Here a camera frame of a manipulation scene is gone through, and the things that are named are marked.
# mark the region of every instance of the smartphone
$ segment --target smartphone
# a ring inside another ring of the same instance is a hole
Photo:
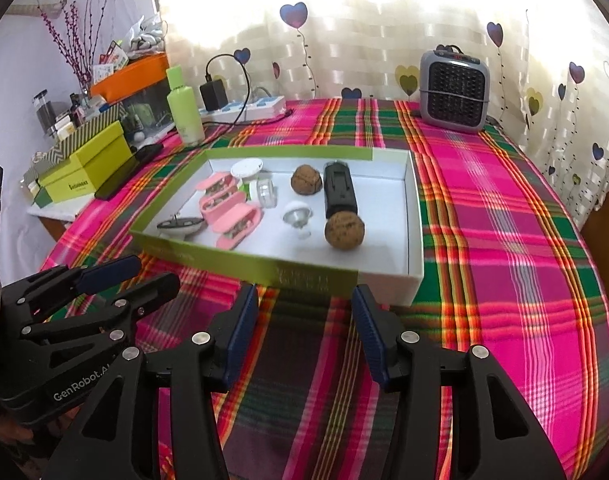
[[[111,200],[142,167],[149,164],[161,151],[162,145],[158,142],[140,148],[100,186],[95,197],[98,200]]]

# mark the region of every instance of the power strip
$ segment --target power strip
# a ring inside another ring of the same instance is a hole
[[[229,103],[224,108],[208,112],[200,108],[200,118],[203,122],[216,121],[218,123],[233,123],[242,109],[243,102]],[[238,122],[260,121],[273,119],[286,112],[286,99],[284,96],[263,97],[254,103],[247,103]]]

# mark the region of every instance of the plaid tablecloth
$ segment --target plaid tablecloth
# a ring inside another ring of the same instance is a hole
[[[595,267],[560,201],[533,165],[488,128],[432,128],[406,102],[291,102],[277,124],[236,128],[216,146],[350,144],[411,150],[419,178],[425,278],[406,327],[466,350],[484,344],[518,385],[577,478],[609,436],[609,310]],[[177,136],[166,154],[179,150]],[[238,283],[140,253],[128,228],[174,171],[171,155],[110,203],[93,202],[44,264],[142,258],[143,276],[180,275],[178,298],[142,320],[138,343],[167,348],[229,308]],[[69,314],[88,308],[77,301]],[[349,302],[260,289],[260,317],[242,376],[213,398],[232,478],[380,478],[397,395],[371,380]],[[160,396],[160,452],[172,477],[168,392]],[[439,478],[449,476],[451,399],[442,399]]]

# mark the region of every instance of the black cable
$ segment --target black cable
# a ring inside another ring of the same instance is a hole
[[[255,124],[256,126],[263,126],[264,124],[280,123],[280,121],[282,121],[283,119],[286,119],[287,117],[290,117],[293,114],[294,114],[294,109],[288,108],[287,111],[284,112],[284,114],[282,114],[280,117],[275,117],[273,119],[260,120],[260,121],[258,121],[258,120],[243,121],[242,123],[238,123],[237,126],[241,126],[243,124]],[[205,121],[203,124],[233,124],[233,123],[219,123],[218,121]]]
[[[247,73],[247,69],[244,67],[244,63],[242,61],[240,61],[238,58],[236,58],[233,54],[217,54],[216,56],[212,57],[209,61],[207,61],[206,66],[204,67],[204,79],[206,79],[207,82],[210,82],[213,80],[211,78],[211,74],[209,73],[209,65],[211,64],[211,62],[214,59],[218,59],[219,57],[233,57],[233,59],[235,59],[236,62],[242,67],[242,72],[244,73],[244,78],[247,82],[247,96],[244,99],[242,108],[240,108],[238,117],[235,118],[233,123],[226,123],[229,125],[229,127],[224,129],[219,134],[217,134],[217,136],[214,136],[209,139],[205,139],[204,142],[202,142],[201,144],[198,144],[197,146],[187,146],[187,148],[180,150],[179,152],[170,153],[169,155],[165,155],[160,158],[155,158],[152,160],[152,162],[159,162],[161,160],[165,160],[165,158],[168,158],[169,156],[179,155],[180,153],[191,152],[193,150],[199,150],[200,148],[204,148],[206,145],[210,144],[211,142],[215,142],[216,140],[218,140],[224,134],[229,133],[229,131],[238,124],[238,120],[240,119],[240,117],[242,117],[242,114],[243,114],[245,108],[247,107],[247,103],[249,102],[249,97],[251,97],[251,82],[249,81],[249,74]]]
[[[235,126],[249,126],[250,124],[253,124],[254,126],[263,126],[264,124],[275,124],[275,123],[280,123],[280,121],[283,121],[284,119],[286,119],[287,117],[291,117],[294,114],[294,109],[293,108],[289,108],[284,114],[282,114],[280,117],[275,117],[273,119],[268,119],[266,121],[247,121],[247,122],[243,122],[243,123],[237,123]],[[186,148],[183,148],[180,151],[174,152],[174,153],[168,153],[168,155],[163,155],[159,158],[154,158],[151,162],[152,164],[154,162],[160,162],[161,160],[165,160],[165,158],[170,158],[172,156],[176,156],[176,155],[181,155],[182,153],[188,153],[188,152],[192,152],[193,150],[199,150],[200,148],[204,148],[206,145],[208,144],[212,144],[213,142],[216,142],[216,140],[218,140],[220,137],[222,137],[224,135],[224,133],[228,132],[229,130],[231,130],[231,127],[234,126],[233,123],[217,123],[215,121],[208,121],[206,123],[203,124],[225,124],[230,126],[229,128],[224,129],[222,132],[220,132],[219,134],[213,135],[207,139],[204,140],[204,142],[202,144],[198,144],[197,146],[187,146]],[[170,133],[170,136],[173,136],[177,133],[177,131]]]
[[[244,67],[244,63],[242,61],[240,61],[233,54],[217,54],[216,56],[212,57],[209,61],[207,61],[206,62],[206,67],[204,67],[204,79],[206,79],[207,83],[211,82],[211,80],[212,80],[211,79],[211,74],[209,73],[209,65],[211,64],[211,62],[214,59],[218,59],[219,57],[233,57],[233,59],[235,59],[236,62],[238,62],[238,64],[242,67],[242,71],[244,72],[244,78],[247,81],[247,96],[244,99],[244,103],[242,104],[242,108],[240,108],[240,113],[238,113],[238,117],[235,118],[233,123],[230,124],[230,127],[227,128],[224,132],[222,132],[221,135],[224,135],[229,130],[231,130],[231,128],[233,128],[238,123],[238,120],[240,119],[240,117],[242,117],[244,109],[247,107],[247,103],[249,102],[249,97],[251,97],[251,82],[249,81],[249,74],[247,73],[247,69]]]

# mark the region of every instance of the orange box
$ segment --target orange box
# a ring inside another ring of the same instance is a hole
[[[169,60],[164,52],[134,61],[113,75],[93,85],[91,96],[101,95],[115,104],[167,77]]]

